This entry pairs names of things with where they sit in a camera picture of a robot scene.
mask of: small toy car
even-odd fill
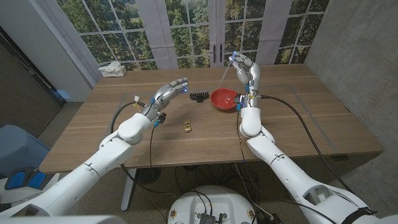
[[[185,121],[183,122],[183,124],[184,124],[184,128],[185,128],[185,132],[186,132],[186,133],[189,133],[189,132],[192,131],[192,129],[191,129],[191,124],[190,124],[189,120],[185,120]]]

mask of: white robot body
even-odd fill
[[[167,221],[168,224],[175,223],[200,223],[201,215],[205,212],[203,206],[206,205],[207,214],[213,208],[212,216],[215,221],[219,221],[220,214],[224,215],[222,224],[241,224],[252,223],[254,209],[253,206],[242,195],[222,186],[206,185],[196,188],[197,192],[205,194],[208,199],[195,192],[187,192],[177,199],[170,208]]]

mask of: gray wall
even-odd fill
[[[344,176],[381,216],[398,212],[398,2],[331,0],[305,63],[384,146]]]
[[[91,89],[29,1],[0,1],[0,26],[66,101],[86,99]]]

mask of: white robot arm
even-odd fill
[[[295,162],[276,145],[272,134],[261,125],[261,111],[257,107],[260,71],[255,62],[234,52],[229,61],[236,69],[239,80],[246,85],[246,94],[240,97],[240,131],[250,137],[250,150],[278,176],[296,203],[312,208],[335,223],[376,223],[368,206],[351,192],[321,183],[309,177]],[[305,207],[300,207],[310,223],[331,223],[330,220]]]
[[[142,131],[157,122],[160,111],[172,98],[187,91],[188,79],[181,78],[164,85],[142,113],[123,122],[119,129],[107,136],[98,151],[43,194],[28,202],[0,213],[0,219],[15,216],[59,216],[69,210],[107,172],[120,166],[130,157],[134,145],[142,140]]]

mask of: black cable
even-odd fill
[[[211,171],[211,168],[210,168],[210,165],[209,165],[209,164],[207,164],[207,168],[209,169],[210,174],[211,174],[218,182],[225,182],[225,180],[221,180],[220,178],[216,177],[216,175],[214,175],[213,171]]]
[[[167,218],[169,217],[169,211],[170,211],[170,209],[167,209],[167,210],[166,210],[166,217],[167,217]]]
[[[143,107],[146,106],[144,103],[141,103],[141,102],[138,102],[138,101],[132,101],[132,102],[128,102],[128,103],[126,103],[125,105],[123,105],[122,107],[120,107],[120,109],[118,109],[118,111],[116,112],[116,114],[113,116],[112,123],[111,123],[111,133],[113,133],[113,131],[114,131],[114,123],[115,123],[116,118],[118,117],[119,113],[120,113],[125,107],[127,107],[127,106],[129,106],[129,105],[131,105],[131,104],[134,104],[134,103],[137,103],[138,105],[143,106]],[[153,133],[154,133],[154,129],[155,129],[155,128],[153,128],[153,130],[152,130],[152,134],[151,134],[151,136],[150,136],[150,144],[149,144],[149,159],[150,159],[150,167],[151,167],[151,172],[152,172],[152,179],[154,179],[154,173],[153,173],[153,171],[152,171],[151,148],[152,148],[152,135],[153,135]],[[157,193],[157,194],[171,194],[171,195],[173,195],[175,198],[177,198],[177,196],[175,196],[175,194],[173,194],[172,192],[158,192],[158,191],[156,191],[156,190],[154,190],[154,189],[151,190],[151,189],[149,189],[149,188],[143,186],[143,185],[142,185],[141,183],[139,183],[135,178],[132,177],[132,175],[129,173],[129,171],[126,169],[126,167],[125,167],[123,164],[120,164],[120,166],[122,167],[122,169],[124,170],[124,172],[127,174],[127,176],[128,176],[133,182],[135,182],[137,185],[139,185],[140,187],[142,187],[144,190],[149,191],[149,192],[152,192],[153,194],[155,194],[155,193]],[[162,213],[159,209],[157,209],[157,208],[155,207],[155,205],[152,203],[152,201],[150,201],[150,204],[162,215],[162,217],[163,217],[163,219],[164,219],[164,222],[166,222],[166,224],[167,224],[167,219],[164,217],[163,213]]]
[[[200,200],[203,202],[203,206],[205,206],[205,214],[207,214],[207,209],[206,209],[206,204],[205,201],[201,198],[201,196],[199,195],[199,193],[197,192],[197,190],[195,188],[193,188],[195,190],[195,192],[197,193],[197,195],[199,196]]]
[[[259,215],[259,212],[256,212],[256,214],[254,215],[253,220],[251,221],[251,224],[254,224],[254,221],[256,220],[257,216]]]
[[[139,101],[132,101],[132,102],[128,102],[128,103],[126,103],[125,105],[123,105],[122,107],[120,107],[120,108],[118,109],[118,111],[116,112],[116,114],[114,114],[114,116],[113,116],[112,123],[111,123],[111,133],[113,133],[114,122],[116,121],[116,118],[119,116],[119,113],[120,113],[125,107],[127,107],[127,106],[129,106],[129,105],[131,105],[131,104],[134,104],[134,103],[137,103],[138,105],[140,105],[140,106],[142,106],[142,107],[145,107],[145,106],[146,106],[145,103],[141,103],[141,102],[139,102]]]
[[[164,217],[163,213],[162,213],[161,211],[159,211],[159,209],[157,209],[157,208],[155,207],[155,205],[154,205],[152,202],[150,202],[150,205],[151,205],[152,207],[154,207],[154,208],[162,215],[164,222],[166,222],[166,224],[167,224],[167,219]]]
[[[152,173],[152,181],[155,181],[154,170],[152,169],[152,137],[154,136],[154,131],[155,131],[155,127],[152,128],[152,132],[150,134],[150,141],[149,141],[149,164],[150,164],[150,172]],[[154,199],[155,191],[153,189],[152,189],[152,193],[153,193],[152,199]],[[152,203],[152,201],[150,201],[150,204],[162,215],[164,222],[166,222],[166,224],[167,224],[167,219],[163,216],[163,213],[160,212],[159,209],[157,209],[155,207],[155,205]]]
[[[199,193],[199,194],[205,196],[207,198],[207,200],[209,201],[209,203],[210,203],[210,216],[213,215],[213,206],[211,205],[210,199],[205,194],[203,194],[203,193],[201,193],[201,192],[199,192],[197,190],[189,190],[188,192],[196,192],[196,193]]]
[[[140,182],[138,182],[135,178],[132,177],[132,175],[129,173],[129,171],[126,169],[126,167],[123,164],[120,164],[120,166],[122,167],[122,169],[124,170],[124,172],[127,174],[127,176],[134,181],[134,183],[138,184],[140,187],[142,187],[144,190],[149,191],[149,192],[155,192],[157,194],[171,194],[174,195],[175,198],[177,198],[177,196],[175,196],[175,194],[173,194],[172,192],[158,192],[156,190],[152,190],[149,189],[147,187],[145,187],[144,185],[142,185]]]
[[[175,181],[177,182],[178,188],[180,189],[180,193],[182,195],[182,188],[181,188],[180,183],[178,182],[178,179],[177,179],[177,167],[175,167],[175,169],[174,169],[174,178],[175,178]]]
[[[310,138],[310,140],[311,140],[311,142],[312,142],[312,144],[313,144],[315,150],[317,150],[319,156],[322,158],[322,161],[323,161],[323,162],[325,163],[325,165],[329,168],[330,172],[336,177],[336,179],[345,187],[345,189],[347,189],[349,192],[351,192],[352,194],[355,195],[355,193],[344,183],[344,181],[343,181],[339,176],[337,176],[337,174],[335,173],[335,171],[329,166],[329,163],[328,163],[328,162],[326,161],[326,159],[323,157],[323,154],[322,154],[321,150],[319,150],[317,144],[316,144],[315,141],[313,140],[312,135],[311,135],[310,131],[308,130],[307,125],[305,124],[303,118],[300,116],[299,112],[297,112],[297,110],[294,109],[294,107],[291,106],[290,104],[288,104],[286,101],[281,100],[281,99],[279,99],[279,98],[276,98],[276,97],[273,97],[273,96],[266,96],[266,95],[261,95],[260,98],[261,98],[261,99],[272,99],[272,100],[277,100],[277,101],[283,103],[284,105],[288,106],[288,107],[297,115],[297,117],[300,119],[301,123],[303,124],[303,127],[304,127],[304,129],[305,129],[305,132],[307,132],[307,134],[308,134],[308,136],[309,136],[309,138]]]
[[[239,134],[239,129],[238,129],[238,127],[239,127],[239,126],[238,126],[238,122],[239,122],[238,120],[239,120],[239,112],[238,112],[238,118],[237,118],[237,120],[236,120],[236,132],[237,132],[238,137],[239,137],[239,142],[241,142],[241,136],[240,136],[240,134]],[[244,159],[244,154],[243,154],[243,150],[242,150],[242,145],[240,145],[240,146],[241,146],[241,152],[242,152],[242,157],[243,157],[243,165],[244,165],[244,168],[245,168],[245,170],[246,170],[246,173],[248,174],[249,179],[250,179],[251,182],[252,182],[252,185],[254,186],[254,188],[256,188],[256,190],[257,190],[260,194],[263,194],[263,195],[265,195],[266,197],[272,198],[272,199],[274,199],[274,200],[279,200],[279,201],[281,201],[281,202],[291,203],[291,204],[293,204],[293,205],[298,205],[298,206],[307,208],[307,209],[309,209],[309,210],[311,210],[311,211],[313,211],[313,212],[316,212],[316,213],[318,213],[319,215],[323,216],[324,218],[326,218],[327,220],[329,220],[330,222],[332,222],[332,224],[336,224],[331,218],[327,217],[327,216],[324,215],[322,212],[319,212],[319,211],[317,211],[317,210],[315,210],[315,209],[313,209],[313,208],[310,208],[310,207],[308,207],[308,206],[306,206],[306,205],[302,205],[302,204],[300,204],[300,203],[291,202],[291,201],[289,201],[289,200],[284,200],[284,199],[280,199],[280,198],[275,198],[275,197],[269,196],[269,195],[263,193],[260,189],[258,189],[258,187],[254,184],[254,181],[252,180],[252,178],[251,178],[251,176],[250,176],[250,174],[249,174],[249,172],[248,172],[248,168],[246,167],[246,161],[245,161],[245,159]]]
[[[150,172],[152,173],[152,181],[155,181],[154,170],[152,168],[152,137],[154,136],[155,127],[152,128],[152,132],[150,134],[150,141],[149,141],[149,166]]]

